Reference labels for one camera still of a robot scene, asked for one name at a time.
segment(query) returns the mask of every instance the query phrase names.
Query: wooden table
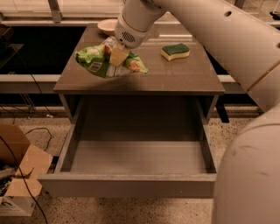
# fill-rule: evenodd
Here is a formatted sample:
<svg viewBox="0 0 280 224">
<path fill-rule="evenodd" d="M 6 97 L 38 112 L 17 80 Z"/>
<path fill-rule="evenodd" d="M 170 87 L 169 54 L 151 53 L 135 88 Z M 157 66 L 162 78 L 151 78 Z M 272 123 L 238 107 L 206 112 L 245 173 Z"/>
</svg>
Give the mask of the wooden table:
<svg viewBox="0 0 280 224">
<path fill-rule="evenodd" d="M 90 24 L 75 51 L 105 38 Z M 191 54 L 168 62 L 160 49 L 177 43 Z M 213 197 L 207 122 L 224 88 L 203 46 L 180 24 L 155 24 L 133 52 L 147 74 L 103 79 L 68 61 L 54 91 L 72 127 L 54 174 L 39 181 L 53 196 Z"/>
</svg>

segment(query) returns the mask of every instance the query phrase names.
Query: open drawer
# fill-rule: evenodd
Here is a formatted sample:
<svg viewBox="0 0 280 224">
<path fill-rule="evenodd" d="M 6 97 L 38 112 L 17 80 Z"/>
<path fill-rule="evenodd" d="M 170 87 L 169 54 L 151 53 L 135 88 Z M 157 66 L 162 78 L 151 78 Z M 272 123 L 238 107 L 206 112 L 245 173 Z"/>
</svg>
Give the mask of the open drawer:
<svg viewBox="0 0 280 224">
<path fill-rule="evenodd" d="M 216 165 L 200 100 L 85 95 L 53 174 L 54 197 L 212 198 Z"/>
</svg>

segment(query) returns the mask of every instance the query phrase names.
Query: white plate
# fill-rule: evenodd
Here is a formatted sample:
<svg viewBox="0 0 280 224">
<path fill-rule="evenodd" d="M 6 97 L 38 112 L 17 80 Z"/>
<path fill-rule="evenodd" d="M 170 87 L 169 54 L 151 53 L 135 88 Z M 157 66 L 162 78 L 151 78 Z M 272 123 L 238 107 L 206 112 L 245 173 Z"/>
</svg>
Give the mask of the white plate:
<svg viewBox="0 0 280 224">
<path fill-rule="evenodd" d="M 111 18 L 111 19 L 105 19 L 100 21 L 97 24 L 97 27 L 104 31 L 104 33 L 108 36 L 114 36 L 115 35 L 115 27 L 116 27 L 116 18 Z"/>
</svg>

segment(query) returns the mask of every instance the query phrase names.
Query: sponge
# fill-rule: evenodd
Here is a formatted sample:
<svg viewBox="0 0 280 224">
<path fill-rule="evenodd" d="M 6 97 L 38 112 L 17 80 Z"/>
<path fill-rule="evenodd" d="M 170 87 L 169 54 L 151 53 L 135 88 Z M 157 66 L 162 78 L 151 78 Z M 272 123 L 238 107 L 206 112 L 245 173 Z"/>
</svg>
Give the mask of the sponge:
<svg viewBox="0 0 280 224">
<path fill-rule="evenodd" d="M 168 61 L 183 59 L 190 55 L 190 49 L 184 44 L 166 45 L 161 49 L 163 55 Z"/>
</svg>

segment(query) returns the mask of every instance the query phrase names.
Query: black cable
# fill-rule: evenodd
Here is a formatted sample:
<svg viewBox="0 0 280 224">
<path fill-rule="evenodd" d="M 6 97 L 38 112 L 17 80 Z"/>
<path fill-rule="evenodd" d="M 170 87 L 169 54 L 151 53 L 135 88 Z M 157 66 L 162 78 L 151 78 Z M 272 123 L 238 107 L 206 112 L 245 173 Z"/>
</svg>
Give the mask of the black cable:
<svg viewBox="0 0 280 224">
<path fill-rule="evenodd" d="M 15 121 L 16 121 L 15 115 L 13 113 L 11 113 L 8 109 L 5 109 L 4 107 L 1 107 L 1 109 L 12 115 L 12 117 L 13 117 L 12 124 L 15 124 Z"/>
<path fill-rule="evenodd" d="M 25 133 L 25 135 L 31 133 L 31 132 L 34 131 L 34 130 L 47 130 L 47 132 L 49 133 L 50 138 L 49 138 L 49 140 L 48 140 L 47 143 L 46 143 L 46 147 L 44 148 L 44 151 L 45 151 L 45 150 L 47 149 L 47 147 L 49 147 L 49 143 L 51 142 L 51 140 L 52 140 L 52 138 L 53 138 L 53 136 L 52 136 L 50 130 L 49 130 L 48 128 L 36 128 L 36 129 L 31 129 L 31 130 L 27 131 L 27 132 Z"/>
<path fill-rule="evenodd" d="M 24 66 L 28 69 L 28 66 L 26 65 L 24 59 L 21 57 L 20 53 L 13 47 L 13 45 L 12 45 L 11 47 L 14 49 L 14 51 L 17 53 L 18 57 L 19 57 L 19 58 L 21 59 L 21 61 L 24 63 Z M 39 91 L 41 94 L 43 94 L 43 91 L 42 91 L 41 87 L 39 86 L 39 84 L 38 84 L 37 81 L 35 80 L 35 78 L 34 78 L 34 76 L 33 76 L 32 73 L 30 73 L 30 76 L 33 78 L 33 80 L 34 80 L 34 82 L 35 82 L 35 84 L 36 84 L 36 86 L 37 86 L 37 88 L 38 88 L 38 91 Z M 54 117 L 54 114 L 48 109 L 48 107 L 45 106 L 45 108 L 46 108 L 46 110 L 48 111 L 48 113 L 49 113 L 52 117 Z"/>
<path fill-rule="evenodd" d="M 38 90 L 40 91 L 40 93 L 43 94 L 42 89 L 41 89 L 41 87 L 39 86 L 39 84 L 37 83 L 37 81 L 35 80 L 33 74 L 30 74 L 30 76 L 33 78 L 33 80 L 34 80 L 36 86 L 38 87 Z M 46 108 L 46 110 L 49 112 L 49 114 L 50 114 L 51 116 L 54 116 L 53 113 L 48 109 L 47 106 L 44 106 L 44 107 Z"/>
<path fill-rule="evenodd" d="M 24 174 L 23 174 L 21 168 L 19 167 L 19 163 L 18 163 L 18 160 L 17 160 L 16 157 L 15 157 L 15 154 L 13 153 L 13 151 L 12 151 L 11 148 L 10 148 L 10 146 L 5 142 L 5 140 L 4 140 L 1 136 L 0 136 L 0 139 L 1 139 L 2 142 L 6 145 L 6 147 L 9 149 L 10 154 L 13 156 L 13 158 L 14 158 L 14 160 L 15 160 L 15 163 L 16 163 L 16 166 L 18 167 L 19 172 L 20 172 L 20 175 L 21 175 L 21 177 L 22 177 L 22 179 L 23 179 L 23 181 L 24 181 L 24 184 L 25 184 L 25 186 L 26 186 L 26 189 L 27 189 L 28 193 L 30 194 L 30 196 L 31 196 L 31 197 L 33 198 L 33 200 L 35 201 L 35 203 L 36 203 L 36 205 L 38 206 L 38 208 L 39 208 L 39 210 L 41 211 L 41 213 L 43 214 L 44 219 L 45 219 L 45 223 L 47 224 L 48 222 L 47 222 L 47 219 L 46 219 L 46 215 L 45 215 L 45 213 L 44 213 L 42 207 L 41 207 L 40 204 L 38 203 L 38 201 L 37 201 L 37 200 L 34 198 L 34 196 L 32 195 L 32 193 L 31 193 L 31 191 L 30 191 L 30 189 L 29 189 L 29 187 L 28 187 L 28 185 L 27 185 L 27 183 L 26 183 L 25 176 L 24 176 Z"/>
<path fill-rule="evenodd" d="M 9 104 L 5 104 L 5 105 L 6 105 L 6 107 L 10 107 L 10 108 L 17 109 L 17 110 L 19 110 L 19 111 L 21 111 L 21 112 L 24 112 L 24 113 L 28 114 L 28 115 L 33 115 L 33 116 L 36 115 L 36 116 L 43 116 L 43 117 L 45 117 L 45 115 L 40 114 L 40 113 L 35 113 L 35 112 L 31 113 L 30 111 L 26 111 L 26 110 L 24 110 L 24 109 L 17 108 L 17 107 L 15 107 L 15 106 L 11 106 L 11 105 L 9 105 Z"/>
</svg>

